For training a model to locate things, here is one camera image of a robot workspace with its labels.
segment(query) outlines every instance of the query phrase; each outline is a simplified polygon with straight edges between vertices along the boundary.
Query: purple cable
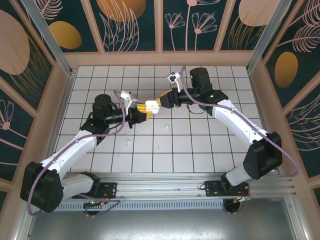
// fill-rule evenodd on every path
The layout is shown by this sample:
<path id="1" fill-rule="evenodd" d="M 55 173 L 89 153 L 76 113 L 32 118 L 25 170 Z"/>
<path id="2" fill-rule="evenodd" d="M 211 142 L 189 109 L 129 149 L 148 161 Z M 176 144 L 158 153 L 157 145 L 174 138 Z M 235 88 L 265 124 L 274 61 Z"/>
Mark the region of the purple cable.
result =
<path id="1" fill-rule="evenodd" d="M 89 215 L 87 210 L 88 208 L 90 208 L 91 206 L 87 206 L 85 209 L 84 209 L 84 213 L 87 217 L 91 217 L 91 218 L 95 218 L 95 217 L 99 217 L 103 214 L 106 214 L 108 213 L 111 209 L 115 208 L 121 201 L 120 200 L 105 200 L 105 199 L 101 199 L 101 198 L 95 198 L 95 197 L 90 197 L 90 196 L 86 196 L 84 194 L 78 194 L 78 196 L 80 197 L 83 197 L 83 198 L 86 198 L 86 199 L 91 199 L 91 200 L 94 200 L 94 201 L 98 201 L 98 202 L 103 202 L 105 204 L 107 203 L 115 203 L 113 204 L 111 207 L 109 207 L 107 210 L 101 210 L 100 212 L 98 212 L 96 215 Z"/>
<path id="2" fill-rule="evenodd" d="M 187 90 L 187 86 L 184 80 L 184 70 L 186 69 L 186 66 L 183 66 L 181 68 L 181 71 L 179 72 L 180 76 L 181 76 L 181 82 L 182 82 L 182 87 L 186 93 L 186 95 L 189 97 L 189 99 L 191 101 L 193 101 L 195 104 L 198 105 L 202 105 L 205 107 L 215 107 L 215 108 L 222 108 L 222 109 L 226 109 L 230 112 L 233 112 L 234 114 L 236 114 L 239 118 L 241 118 L 250 128 L 252 128 L 260 137 L 264 138 L 268 143 L 270 143 L 272 146 L 274 146 L 276 149 L 278 149 L 280 152 L 282 152 L 294 165 L 295 167 L 295 172 L 293 174 L 272 174 L 272 173 L 268 173 L 268 176 L 271 177 L 279 177 L 279 178 L 293 178 L 295 176 L 298 175 L 299 173 L 299 166 L 296 163 L 296 161 L 285 151 L 283 150 L 280 146 L 278 146 L 277 144 L 275 144 L 273 141 L 271 141 L 267 136 L 263 135 L 261 132 L 259 132 L 258 129 L 256 129 L 255 126 L 253 126 L 245 117 L 243 117 L 239 112 L 237 111 L 233 111 L 232 108 L 227 107 L 227 106 L 223 106 L 223 105 L 218 105 L 218 104 L 209 104 L 209 103 L 204 103 L 204 102 L 200 102 L 195 100 L 190 93 Z"/>
<path id="3" fill-rule="evenodd" d="M 108 134 L 91 134 L 91 135 L 85 135 L 85 136 L 82 136 L 82 137 L 79 137 L 78 139 L 76 139 L 75 141 L 73 141 L 72 143 L 70 143 L 66 148 L 64 148 L 61 152 L 59 152 L 49 163 L 48 165 L 46 165 L 42 171 L 39 173 L 39 175 L 35 178 L 33 184 L 32 184 L 32 187 L 30 189 L 30 193 L 29 193 L 29 197 L 28 197 L 28 202 L 27 202 L 27 211 L 28 211 L 28 214 L 31 215 L 31 216 L 35 216 L 37 215 L 38 213 L 40 213 L 42 210 L 39 210 L 37 212 L 32 212 L 31 210 L 31 200 L 32 200 L 32 196 L 34 194 L 34 191 L 35 191 L 35 188 L 36 188 L 36 185 L 37 183 L 39 182 L 39 179 L 42 177 L 42 175 L 45 173 L 45 171 L 62 155 L 64 154 L 70 147 L 72 147 L 74 144 L 78 143 L 79 141 L 81 141 L 82 139 L 86 139 L 86 138 L 91 138 L 91 137 L 109 137 L 109 136 L 113 136 L 113 135 L 116 135 L 117 133 L 119 133 L 122 128 L 125 126 L 125 122 L 126 122 L 126 112 L 125 112 L 125 107 L 123 105 L 123 103 L 121 102 L 121 99 L 120 99 L 120 94 L 121 92 L 119 91 L 116 91 L 114 90 L 113 91 L 114 95 L 116 96 L 116 98 L 118 99 L 119 103 L 120 103 L 120 107 L 121 107 L 121 110 L 122 110 L 122 123 L 121 123 L 121 126 L 118 130 L 116 130 L 115 132 L 113 133 L 108 133 Z"/>

